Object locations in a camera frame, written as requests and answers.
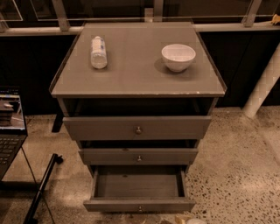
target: white bowl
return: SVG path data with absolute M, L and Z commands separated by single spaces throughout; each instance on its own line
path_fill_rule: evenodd
M 165 65 L 173 72 L 181 72 L 188 68 L 194 58 L 195 51 L 188 45 L 167 45 L 161 51 Z

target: concrete floor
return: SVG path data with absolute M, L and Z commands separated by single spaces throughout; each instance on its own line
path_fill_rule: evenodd
M 36 180 L 53 153 L 64 158 L 54 166 L 35 214 L 38 223 L 175 223 L 175 213 L 88 212 L 83 200 L 90 197 L 91 175 L 65 127 L 52 133 L 53 120 L 52 115 L 27 120 L 24 151 Z M 22 151 L 4 181 L 32 181 Z M 208 224 L 280 223 L 280 107 L 262 107 L 254 119 L 240 108 L 216 108 L 185 182 L 196 201 L 185 214 Z M 33 192 L 1 192 L 0 223 L 23 223 L 32 197 Z

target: bottle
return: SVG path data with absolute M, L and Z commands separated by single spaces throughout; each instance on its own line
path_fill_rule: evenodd
M 91 40 L 90 61 L 91 65 L 97 69 L 104 68 L 107 65 L 105 42 L 99 36 Z

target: gray tabletop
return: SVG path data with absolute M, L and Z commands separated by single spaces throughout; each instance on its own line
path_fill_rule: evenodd
M 108 65 L 94 69 L 90 44 L 105 40 Z M 182 73 L 171 72 L 161 59 L 169 44 L 185 44 L 196 52 Z M 217 73 L 191 23 L 86 24 L 59 75 L 54 97 L 202 97 L 223 96 Z

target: laptop keyboard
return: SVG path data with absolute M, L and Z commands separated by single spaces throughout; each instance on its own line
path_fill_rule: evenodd
M 19 139 L 0 138 L 0 165 L 7 165 L 9 158 L 14 155 Z

